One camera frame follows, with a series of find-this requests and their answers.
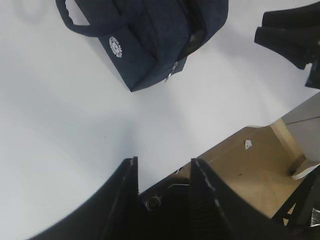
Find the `black fabric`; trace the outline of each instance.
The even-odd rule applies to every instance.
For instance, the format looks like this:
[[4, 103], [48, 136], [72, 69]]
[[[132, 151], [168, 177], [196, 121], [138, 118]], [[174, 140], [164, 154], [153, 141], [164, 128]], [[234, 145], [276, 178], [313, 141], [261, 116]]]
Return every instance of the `black fabric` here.
[[309, 227], [305, 229], [301, 234], [306, 240], [319, 240], [320, 239], [320, 226]]
[[137, 196], [138, 160], [126, 159], [88, 201], [30, 240], [128, 239], [122, 229], [129, 229]]
[[138, 195], [136, 157], [124, 160], [76, 211], [31, 240], [127, 239], [296, 240], [201, 159], [191, 161], [190, 179], [171, 176]]
[[265, 12], [254, 42], [285, 57], [298, 69], [313, 64], [306, 86], [320, 89], [320, 2]]
[[297, 29], [320, 26], [320, 2], [288, 10], [263, 14], [262, 27]]
[[107, 34], [112, 34], [113, 32], [126, 27], [128, 24], [135, 21], [143, 10], [143, 4], [141, 0], [130, 0], [127, 8], [121, 16], [103, 24], [86, 26], [74, 24], [73, 20], [69, 16], [66, 0], [55, 0], [55, 3], [66, 27], [75, 33], [82, 34], [87, 37], [102, 37]]
[[296, 240], [283, 226], [259, 213], [233, 192], [201, 159], [191, 161], [194, 239]]
[[229, 10], [228, 0], [75, 0], [90, 23], [78, 26], [65, 1], [56, 0], [64, 24], [99, 37], [132, 92], [182, 71], [187, 56], [225, 24]]

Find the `white logo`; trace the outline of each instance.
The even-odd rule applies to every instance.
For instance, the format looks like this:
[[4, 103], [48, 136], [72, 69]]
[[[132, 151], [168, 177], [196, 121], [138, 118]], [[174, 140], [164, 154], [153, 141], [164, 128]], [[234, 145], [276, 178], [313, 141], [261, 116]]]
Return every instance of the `white logo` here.
[[117, 58], [121, 58], [122, 57], [122, 49], [121, 46], [118, 42], [118, 40], [112, 36], [109, 38], [109, 44], [110, 44], [110, 48], [113, 52], [114, 55], [117, 56]]

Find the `bag handle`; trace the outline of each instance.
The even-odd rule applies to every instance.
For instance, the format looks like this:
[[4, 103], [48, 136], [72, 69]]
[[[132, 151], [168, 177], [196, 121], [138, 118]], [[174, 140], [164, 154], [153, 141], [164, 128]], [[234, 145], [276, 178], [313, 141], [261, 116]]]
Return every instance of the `bag handle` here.
[[75, 25], [69, 16], [66, 0], [55, 0], [55, 3], [65, 26], [71, 31], [87, 37], [103, 37], [126, 27], [139, 17], [144, 8], [142, 0], [129, 0], [129, 4], [123, 14], [108, 23], [99, 25]]

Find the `small white paper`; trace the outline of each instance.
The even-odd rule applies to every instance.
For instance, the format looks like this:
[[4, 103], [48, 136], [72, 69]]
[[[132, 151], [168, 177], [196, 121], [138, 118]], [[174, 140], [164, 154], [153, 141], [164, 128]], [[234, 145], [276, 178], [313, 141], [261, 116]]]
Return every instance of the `small white paper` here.
[[252, 147], [251, 140], [245, 140], [244, 146], [245, 146], [245, 150], [248, 150], [249, 148], [251, 148]]

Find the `wooden floor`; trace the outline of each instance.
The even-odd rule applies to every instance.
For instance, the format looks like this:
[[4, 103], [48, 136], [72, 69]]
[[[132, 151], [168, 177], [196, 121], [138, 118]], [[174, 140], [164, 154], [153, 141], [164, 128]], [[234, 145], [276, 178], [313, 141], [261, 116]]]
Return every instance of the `wooden floor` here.
[[[252, 147], [245, 149], [245, 141]], [[289, 172], [305, 157], [282, 120], [272, 126], [246, 127], [199, 158], [244, 200], [271, 218], [302, 180]], [[189, 177], [187, 164], [177, 175]]]

